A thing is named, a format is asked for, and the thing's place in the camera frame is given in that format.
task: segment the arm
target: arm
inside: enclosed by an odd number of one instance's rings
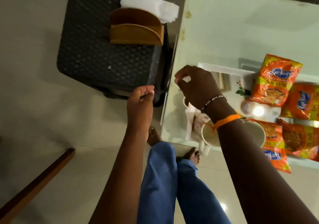
[[[183,77],[190,76],[186,83]],[[175,82],[185,97],[197,109],[211,98],[220,95],[211,73],[186,66],[176,75]],[[213,101],[205,113],[215,123],[236,114],[224,98]],[[318,223],[314,215],[285,182],[250,136],[241,120],[218,128],[220,145],[238,199],[248,223]]]
[[[127,102],[128,125],[112,172],[89,223],[134,223],[143,171],[144,143],[153,116],[154,86],[136,88]]]

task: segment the brand logo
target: brand logo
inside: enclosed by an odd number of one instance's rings
[[[266,150],[264,154],[271,160],[281,160],[281,155],[278,152]]]
[[[282,78],[282,79],[287,79],[293,74],[293,72],[275,68],[275,69],[272,69],[269,72],[269,74],[274,75],[274,76],[279,77],[279,78]]]
[[[299,93],[300,93],[300,97],[298,99],[297,109],[304,111],[306,109],[306,105],[308,104],[310,100],[310,95],[302,91],[299,91]]]

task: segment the mug handle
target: mug handle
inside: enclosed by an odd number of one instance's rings
[[[206,157],[209,153],[209,146],[204,141],[201,141],[198,146],[198,151],[200,155]]]

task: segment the foot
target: foot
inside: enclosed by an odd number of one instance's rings
[[[156,132],[155,128],[150,126],[150,128],[148,129],[147,143],[152,147],[158,142],[160,142],[160,136]]]
[[[180,161],[181,159],[188,159],[192,161],[195,166],[199,164],[200,155],[198,149],[193,147],[190,151],[188,151],[183,157],[177,157],[176,161]]]

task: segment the white table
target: white table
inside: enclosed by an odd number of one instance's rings
[[[185,65],[205,62],[258,71],[270,53],[303,63],[298,79],[319,83],[318,43],[318,5],[293,0],[185,0],[162,116],[162,140],[198,146],[185,140],[183,94],[173,80]],[[319,169],[319,163],[308,159],[288,161]]]

